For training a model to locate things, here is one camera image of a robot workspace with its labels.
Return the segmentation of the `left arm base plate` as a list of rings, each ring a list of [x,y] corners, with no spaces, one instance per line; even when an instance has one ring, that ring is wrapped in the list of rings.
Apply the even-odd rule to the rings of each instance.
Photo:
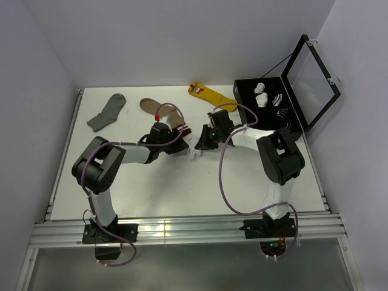
[[[110,230],[113,233],[109,235],[104,232],[96,224],[87,224],[84,227],[84,233],[82,236],[83,244],[108,244],[108,243],[123,243],[123,239],[135,243],[138,235],[137,224],[118,224],[114,230]]]

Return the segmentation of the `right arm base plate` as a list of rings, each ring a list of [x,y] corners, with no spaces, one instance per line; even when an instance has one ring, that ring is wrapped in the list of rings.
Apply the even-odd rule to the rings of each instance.
[[[297,227],[293,218],[285,221],[261,218],[244,220],[239,230],[244,232],[246,239],[291,238],[295,236]]]

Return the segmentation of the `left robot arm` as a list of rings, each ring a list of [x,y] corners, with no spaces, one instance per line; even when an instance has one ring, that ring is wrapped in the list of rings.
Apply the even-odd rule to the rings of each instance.
[[[171,128],[168,122],[156,122],[138,143],[110,142],[97,136],[74,163],[71,173],[85,190],[92,220],[99,224],[96,235],[111,242],[118,234],[118,216],[113,209],[110,187],[122,164],[150,164],[160,153],[167,155],[187,150],[183,137],[189,129],[181,125]]]

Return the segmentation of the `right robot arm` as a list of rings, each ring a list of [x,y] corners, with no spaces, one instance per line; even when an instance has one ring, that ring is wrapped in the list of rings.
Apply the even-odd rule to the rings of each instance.
[[[287,129],[260,130],[248,124],[234,125],[227,110],[214,110],[207,114],[210,122],[202,127],[201,136],[195,146],[197,150],[215,150],[223,144],[218,166],[218,183],[222,199],[235,214],[250,216],[262,213],[263,231],[276,236],[282,231],[283,221],[290,216],[294,207],[289,203],[293,185],[305,167],[305,160]],[[227,200],[223,183],[222,168],[227,146],[254,150],[259,154],[264,173],[269,179],[269,204],[254,212],[240,212]]]

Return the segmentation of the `white sock black stripes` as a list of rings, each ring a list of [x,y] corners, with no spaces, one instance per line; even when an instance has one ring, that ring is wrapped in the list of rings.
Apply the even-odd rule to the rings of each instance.
[[[187,154],[189,156],[189,161],[194,161],[201,156],[201,150],[194,149],[194,148],[188,149]]]

